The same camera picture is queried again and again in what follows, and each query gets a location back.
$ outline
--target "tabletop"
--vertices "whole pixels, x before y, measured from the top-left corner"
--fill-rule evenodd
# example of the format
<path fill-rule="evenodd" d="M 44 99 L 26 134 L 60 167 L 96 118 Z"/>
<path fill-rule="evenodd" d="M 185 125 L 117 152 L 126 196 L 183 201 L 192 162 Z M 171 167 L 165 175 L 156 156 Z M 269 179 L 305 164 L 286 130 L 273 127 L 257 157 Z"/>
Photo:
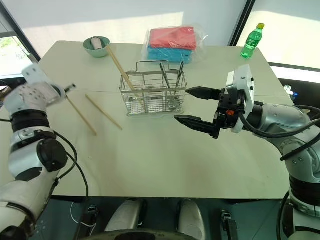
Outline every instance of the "tabletop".
<path fill-rule="evenodd" d="M 142 45 L 112 44 L 112 48 L 126 71 L 135 69 Z M 252 59 L 245 60 L 239 57 L 240 51 L 239 47 L 207 47 L 206 60 L 185 65 L 188 87 L 223 88 L 228 72 L 249 63 L 255 78 L 255 100 L 292 105 L 261 52 L 257 49 Z M 289 175 L 278 150 L 250 132 L 235 134 L 222 129 L 216 140 L 178 123 L 173 115 L 127 116 L 118 89 L 120 73 L 109 56 L 93 58 L 80 42 L 63 41 L 49 50 L 40 67 L 57 84 L 77 85 L 69 98 L 98 132 L 94 136 L 67 101 L 48 109 L 51 128 L 78 151 L 90 196 L 279 199 L 289 188 Z M 103 116 L 85 94 L 123 130 Z M 212 122 L 217 105 L 217 101 L 186 95 L 183 111 Z M 2 108 L 0 116 L 7 118 L 8 112 Z M 7 162 L 12 130 L 6 122 L 0 122 L 0 129 L 2 185 L 13 180 Z M 67 175 L 53 194 L 84 196 L 78 170 Z"/>

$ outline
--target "blue cloth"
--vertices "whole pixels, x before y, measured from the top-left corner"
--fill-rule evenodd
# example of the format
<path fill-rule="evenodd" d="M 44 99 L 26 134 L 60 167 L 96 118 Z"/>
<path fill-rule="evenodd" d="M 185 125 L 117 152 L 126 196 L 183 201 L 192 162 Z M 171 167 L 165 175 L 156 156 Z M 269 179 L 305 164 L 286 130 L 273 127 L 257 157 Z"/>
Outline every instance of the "blue cloth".
<path fill-rule="evenodd" d="M 184 61 L 188 64 L 191 61 L 192 50 L 180 48 L 166 48 L 158 47 L 152 48 L 148 46 L 147 59 L 148 60 L 168 60 L 169 62 L 180 63 Z"/>

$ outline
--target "wire basket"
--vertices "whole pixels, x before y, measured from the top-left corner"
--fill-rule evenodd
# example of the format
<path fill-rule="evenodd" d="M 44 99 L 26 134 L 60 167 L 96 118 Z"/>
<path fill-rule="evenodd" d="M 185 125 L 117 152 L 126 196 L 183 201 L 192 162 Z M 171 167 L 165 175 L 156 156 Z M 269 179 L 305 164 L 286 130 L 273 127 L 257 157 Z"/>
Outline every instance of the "wire basket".
<path fill-rule="evenodd" d="M 169 86 L 163 73 L 159 71 L 139 71 L 140 63 L 163 63 Z M 182 112 L 182 106 L 187 89 L 185 73 L 182 71 L 178 81 L 178 69 L 170 69 L 167 60 L 151 60 L 136 62 L 135 71 L 128 71 L 130 82 L 134 90 L 121 76 L 120 92 L 128 111 L 128 115 L 178 113 Z"/>

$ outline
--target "bottle cap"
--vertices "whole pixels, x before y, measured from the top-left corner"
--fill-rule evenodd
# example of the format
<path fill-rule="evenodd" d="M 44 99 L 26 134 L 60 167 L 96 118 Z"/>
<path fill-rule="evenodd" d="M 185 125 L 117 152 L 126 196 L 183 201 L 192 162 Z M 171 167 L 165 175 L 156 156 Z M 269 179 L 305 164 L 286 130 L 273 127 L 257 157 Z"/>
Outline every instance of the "bottle cap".
<path fill-rule="evenodd" d="M 256 26 L 257 29 L 264 29 L 265 24 L 264 23 L 259 23 L 258 26 Z"/>

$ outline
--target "folded towel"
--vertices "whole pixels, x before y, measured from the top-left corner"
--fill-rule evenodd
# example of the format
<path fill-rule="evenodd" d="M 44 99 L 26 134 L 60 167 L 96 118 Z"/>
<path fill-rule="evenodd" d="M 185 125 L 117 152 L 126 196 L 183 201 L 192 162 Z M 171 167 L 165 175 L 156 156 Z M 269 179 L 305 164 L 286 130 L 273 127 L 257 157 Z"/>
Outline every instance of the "folded towel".
<path fill-rule="evenodd" d="M 184 61 L 185 64 L 188 64 L 191 61 L 191 50 L 179 49 L 179 48 L 167 48 L 159 47 L 152 48 L 148 47 L 147 49 L 147 59 L 148 60 L 168 60 L 173 63 L 180 63 Z"/>
<path fill-rule="evenodd" d="M 155 28 L 150 31 L 149 45 L 152 48 L 195 50 L 195 31 L 192 26 Z"/>

